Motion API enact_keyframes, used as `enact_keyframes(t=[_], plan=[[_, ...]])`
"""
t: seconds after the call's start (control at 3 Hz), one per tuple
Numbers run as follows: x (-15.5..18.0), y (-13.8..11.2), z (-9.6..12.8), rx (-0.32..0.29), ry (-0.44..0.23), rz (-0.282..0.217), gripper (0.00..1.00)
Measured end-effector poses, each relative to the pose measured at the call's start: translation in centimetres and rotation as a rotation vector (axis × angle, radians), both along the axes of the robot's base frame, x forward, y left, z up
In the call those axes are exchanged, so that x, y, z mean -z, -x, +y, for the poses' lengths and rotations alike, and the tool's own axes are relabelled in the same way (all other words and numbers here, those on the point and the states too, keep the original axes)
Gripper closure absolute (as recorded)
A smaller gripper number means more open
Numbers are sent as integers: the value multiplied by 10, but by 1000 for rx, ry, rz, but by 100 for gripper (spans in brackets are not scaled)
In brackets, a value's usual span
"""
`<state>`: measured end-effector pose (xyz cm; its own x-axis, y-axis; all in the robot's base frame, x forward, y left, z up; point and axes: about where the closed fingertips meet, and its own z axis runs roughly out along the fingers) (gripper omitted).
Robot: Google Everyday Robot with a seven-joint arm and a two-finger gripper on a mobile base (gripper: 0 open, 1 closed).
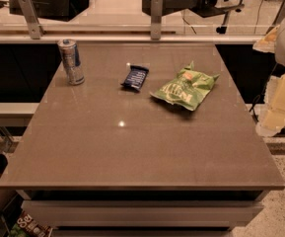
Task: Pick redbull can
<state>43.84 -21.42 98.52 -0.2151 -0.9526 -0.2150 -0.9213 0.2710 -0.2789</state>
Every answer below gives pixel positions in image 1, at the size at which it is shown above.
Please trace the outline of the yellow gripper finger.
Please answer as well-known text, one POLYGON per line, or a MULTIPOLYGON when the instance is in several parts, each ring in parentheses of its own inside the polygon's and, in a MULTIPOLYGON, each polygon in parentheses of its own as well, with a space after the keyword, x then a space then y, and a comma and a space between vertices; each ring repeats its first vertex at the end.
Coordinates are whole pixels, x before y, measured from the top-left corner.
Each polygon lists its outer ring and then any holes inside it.
POLYGON ((252 48, 260 52, 274 53, 278 29, 279 29, 278 26, 274 27, 272 30, 269 31, 268 34, 266 34, 263 38, 258 40, 252 46, 252 48))
POLYGON ((255 130, 260 136, 271 137, 285 127, 285 73, 281 77, 270 78, 264 102, 255 130))

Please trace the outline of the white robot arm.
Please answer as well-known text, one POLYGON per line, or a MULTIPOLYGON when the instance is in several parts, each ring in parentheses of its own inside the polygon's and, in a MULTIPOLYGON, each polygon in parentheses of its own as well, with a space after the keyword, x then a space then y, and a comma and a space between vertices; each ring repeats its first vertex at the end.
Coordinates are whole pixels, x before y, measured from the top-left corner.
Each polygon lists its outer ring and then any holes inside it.
MULTIPOLYGON (((258 40, 253 48, 261 52, 271 52, 275 61, 285 67, 285 18, 265 37, 258 40)), ((258 116, 256 132, 263 137, 271 137, 285 127, 285 73, 281 77, 270 76, 265 86, 264 107, 258 116)))

